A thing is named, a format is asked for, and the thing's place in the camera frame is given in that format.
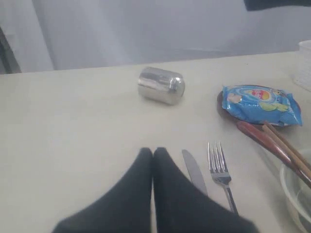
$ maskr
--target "black object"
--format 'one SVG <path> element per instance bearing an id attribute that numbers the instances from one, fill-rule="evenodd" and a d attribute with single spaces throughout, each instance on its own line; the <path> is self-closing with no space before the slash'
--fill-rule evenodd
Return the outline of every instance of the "black object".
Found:
<path id="1" fill-rule="evenodd" d="M 165 148 L 154 152 L 153 180 L 158 233 L 257 233 L 255 225 L 202 194 Z"/>
<path id="2" fill-rule="evenodd" d="M 280 6 L 311 6 L 311 0 L 244 0 L 248 11 L 258 11 Z"/>
<path id="3" fill-rule="evenodd" d="M 61 221 L 53 233 L 150 233 L 151 163 L 152 152 L 142 148 L 110 191 Z"/>

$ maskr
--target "snack package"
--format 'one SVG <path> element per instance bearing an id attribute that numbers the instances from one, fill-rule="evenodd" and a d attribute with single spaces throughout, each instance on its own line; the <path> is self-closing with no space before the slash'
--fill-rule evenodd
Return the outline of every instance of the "snack package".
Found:
<path id="1" fill-rule="evenodd" d="M 249 123 L 302 125 L 299 105 L 292 94 L 264 86 L 223 87 L 222 107 L 232 116 Z"/>

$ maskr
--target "fork handle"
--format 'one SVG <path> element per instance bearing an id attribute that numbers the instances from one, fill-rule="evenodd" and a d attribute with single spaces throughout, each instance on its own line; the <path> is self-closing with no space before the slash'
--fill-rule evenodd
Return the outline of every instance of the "fork handle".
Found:
<path id="1" fill-rule="evenodd" d="M 235 206 L 235 203 L 234 203 L 234 200 L 233 200 L 233 196 L 232 196 L 232 192 L 231 192 L 231 189 L 230 189 L 229 185 L 224 186 L 224 190 L 225 190 L 225 194 L 227 196 L 227 199 L 228 199 L 231 211 L 233 213 L 239 215 L 238 209 Z"/>

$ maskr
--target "table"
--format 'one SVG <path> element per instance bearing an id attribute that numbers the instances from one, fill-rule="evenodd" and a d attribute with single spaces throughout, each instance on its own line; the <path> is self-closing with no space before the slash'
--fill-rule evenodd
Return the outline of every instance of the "table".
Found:
<path id="1" fill-rule="evenodd" d="M 299 232 L 278 180 L 280 163 L 216 111 L 222 85 L 290 90 L 304 126 L 283 132 L 307 147 L 311 93 L 292 82 L 295 58 L 288 52 L 148 64 L 184 76 L 186 91 L 176 106 L 138 95 L 146 65 L 1 75 L 0 232 L 51 232 L 108 191 L 140 147 L 166 147 L 187 177 L 181 150 L 188 149 L 208 195 L 228 208 L 207 167 L 205 146 L 213 140 L 222 142 L 239 213 L 261 232 Z M 156 232 L 154 206 L 152 226 Z"/>

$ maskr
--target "fork tines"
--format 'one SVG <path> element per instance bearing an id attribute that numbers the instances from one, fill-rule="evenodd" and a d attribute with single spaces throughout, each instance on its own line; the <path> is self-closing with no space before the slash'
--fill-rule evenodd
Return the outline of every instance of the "fork tines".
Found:
<path id="1" fill-rule="evenodd" d="M 208 166 L 210 172 L 211 173 L 228 172 L 222 144 L 220 142 L 208 143 L 207 150 L 208 150 Z"/>

